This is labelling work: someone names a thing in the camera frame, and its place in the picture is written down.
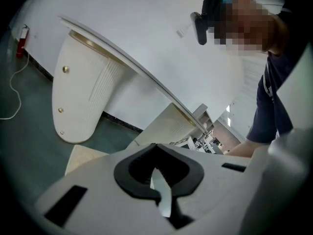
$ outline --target fire extinguisher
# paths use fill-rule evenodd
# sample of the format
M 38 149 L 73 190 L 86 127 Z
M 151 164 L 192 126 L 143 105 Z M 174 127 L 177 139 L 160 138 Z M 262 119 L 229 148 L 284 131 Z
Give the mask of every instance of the fire extinguisher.
M 20 58 L 23 55 L 23 50 L 24 50 L 26 38 L 28 36 L 28 32 L 29 32 L 29 27 L 27 25 L 25 25 L 22 29 L 22 32 L 21 32 L 21 36 L 20 36 L 20 40 L 19 40 L 19 44 L 18 44 L 18 50 L 16 52 L 16 57 Z

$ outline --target shirt sleeve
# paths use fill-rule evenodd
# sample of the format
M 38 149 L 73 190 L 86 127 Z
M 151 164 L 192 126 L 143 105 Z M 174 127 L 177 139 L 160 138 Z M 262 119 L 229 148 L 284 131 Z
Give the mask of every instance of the shirt sleeve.
M 259 82 L 257 93 L 257 109 L 255 111 L 253 125 L 247 135 L 247 139 L 257 143 L 270 143 L 276 137 L 274 104 L 265 92 L 263 76 Z

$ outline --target beige panel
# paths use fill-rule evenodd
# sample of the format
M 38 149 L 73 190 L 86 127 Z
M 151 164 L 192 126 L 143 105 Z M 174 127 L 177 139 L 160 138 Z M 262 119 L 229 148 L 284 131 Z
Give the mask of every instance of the beige panel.
M 80 143 L 91 137 L 125 69 L 124 65 L 67 36 L 52 91 L 54 126 L 62 139 Z
M 171 103 L 134 141 L 138 145 L 176 142 L 194 129 L 188 117 Z
M 93 159 L 108 155 L 108 153 L 90 149 L 82 145 L 74 145 L 72 153 L 67 163 L 65 175 L 77 169 L 82 164 L 85 164 Z

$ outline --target person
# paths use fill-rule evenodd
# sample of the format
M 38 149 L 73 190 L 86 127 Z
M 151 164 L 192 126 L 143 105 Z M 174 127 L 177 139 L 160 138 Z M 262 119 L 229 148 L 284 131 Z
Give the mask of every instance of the person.
M 256 148 L 290 132 L 291 120 L 276 92 L 287 79 L 306 44 L 299 19 L 287 2 L 273 15 L 254 0 L 204 0 L 202 15 L 220 43 L 228 39 L 244 50 L 268 53 L 257 90 L 257 109 L 246 141 L 227 155 L 251 157 Z

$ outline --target white cable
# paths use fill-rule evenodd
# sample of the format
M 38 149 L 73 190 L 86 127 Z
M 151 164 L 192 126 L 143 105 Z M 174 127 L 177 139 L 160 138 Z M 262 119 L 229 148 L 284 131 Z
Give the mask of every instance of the white cable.
M 17 73 L 21 72 L 22 70 L 24 70 L 24 69 L 27 67 L 28 62 L 29 62 L 29 53 L 27 53 L 27 54 L 28 54 L 28 56 L 27 56 L 27 63 L 25 64 L 25 66 L 24 66 L 23 68 L 21 68 L 19 71 L 17 71 L 17 72 L 15 72 L 15 73 L 13 73 L 13 75 L 12 75 L 12 76 L 11 76 L 11 78 L 10 78 L 10 87 L 11 87 L 11 89 L 12 89 L 12 90 L 14 90 L 14 91 L 16 92 L 16 94 L 18 95 L 20 105 L 19 105 L 19 107 L 18 107 L 17 111 L 14 113 L 14 115 L 13 115 L 13 116 L 11 116 L 11 117 L 7 117 L 7 118 L 0 118 L 0 120 L 9 120 L 9 119 L 14 118 L 14 117 L 15 117 L 15 115 L 19 112 L 19 110 L 20 110 L 20 108 L 21 108 L 21 106 L 22 106 L 22 101 L 21 101 L 21 97 L 20 97 L 19 92 L 18 92 L 17 90 L 15 90 L 15 89 L 12 87 L 12 78 L 14 77 L 14 75 L 15 75 L 15 74 L 17 74 Z

